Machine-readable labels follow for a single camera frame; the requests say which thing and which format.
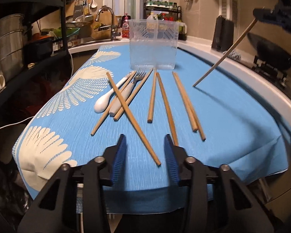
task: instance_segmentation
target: white spoon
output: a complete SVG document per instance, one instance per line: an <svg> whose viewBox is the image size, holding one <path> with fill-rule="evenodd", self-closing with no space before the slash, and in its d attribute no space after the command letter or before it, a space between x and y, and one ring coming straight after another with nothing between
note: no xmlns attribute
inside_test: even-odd
<svg viewBox="0 0 291 233"><path fill-rule="evenodd" d="M123 79L121 79L117 84L116 87L120 87L131 75L131 72L126 75ZM109 99L110 96L113 94L113 89L111 89L109 92L107 92L106 94L104 94L103 96L101 96L95 103L94 105L94 111L96 113L101 113L103 111L105 111L105 109L108 107L108 103L109 103Z"/></svg>
<svg viewBox="0 0 291 233"><path fill-rule="evenodd" d="M94 9L96 7L97 7L97 3L95 2L95 0L92 0L92 6L91 6L91 8Z"/></svg>

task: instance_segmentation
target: wok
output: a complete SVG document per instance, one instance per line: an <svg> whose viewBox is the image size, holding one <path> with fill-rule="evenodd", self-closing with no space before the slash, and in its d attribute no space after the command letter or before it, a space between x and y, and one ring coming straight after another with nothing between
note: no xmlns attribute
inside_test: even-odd
<svg viewBox="0 0 291 233"><path fill-rule="evenodd" d="M249 32L247 36L259 59L281 71L291 68L291 54L286 50L259 35Z"/></svg>

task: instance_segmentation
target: stainless steel pot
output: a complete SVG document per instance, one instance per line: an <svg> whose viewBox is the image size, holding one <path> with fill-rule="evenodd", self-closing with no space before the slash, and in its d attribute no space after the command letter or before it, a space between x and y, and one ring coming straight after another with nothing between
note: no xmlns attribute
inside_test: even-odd
<svg viewBox="0 0 291 233"><path fill-rule="evenodd" d="M23 29L23 15L12 14L0 19L0 37L17 30Z"/></svg>
<svg viewBox="0 0 291 233"><path fill-rule="evenodd" d="M7 55L22 49L23 31L17 30L0 37L0 60Z"/></svg>
<svg viewBox="0 0 291 233"><path fill-rule="evenodd" d="M5 78L5 81L11 80L18 75L23 69L23 50L17 50L10 53L0 60L0 74Z"/></svg>

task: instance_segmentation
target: red dish soap bottle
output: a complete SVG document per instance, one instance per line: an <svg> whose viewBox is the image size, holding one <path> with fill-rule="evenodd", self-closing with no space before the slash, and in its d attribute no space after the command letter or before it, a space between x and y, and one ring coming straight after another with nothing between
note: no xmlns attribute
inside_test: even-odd
<svg viewBox="0 0 291 233"><path fill-rule="evenodd" d="M122 37L129 37L129 24L128 24L128 14L125 13L125 19L123 22L123 27L122 27Z"/></svg>

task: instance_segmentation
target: black speaker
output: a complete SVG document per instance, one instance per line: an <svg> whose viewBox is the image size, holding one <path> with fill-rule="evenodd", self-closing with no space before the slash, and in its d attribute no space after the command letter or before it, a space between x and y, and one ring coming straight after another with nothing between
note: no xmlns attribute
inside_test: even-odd
<svg viewBox="0 0 291 233"><path fill-rule="evenodd" d="M227 51L233 45L234 23L219 16L216 20L216 27L211 48L217 51Z"/></svg>

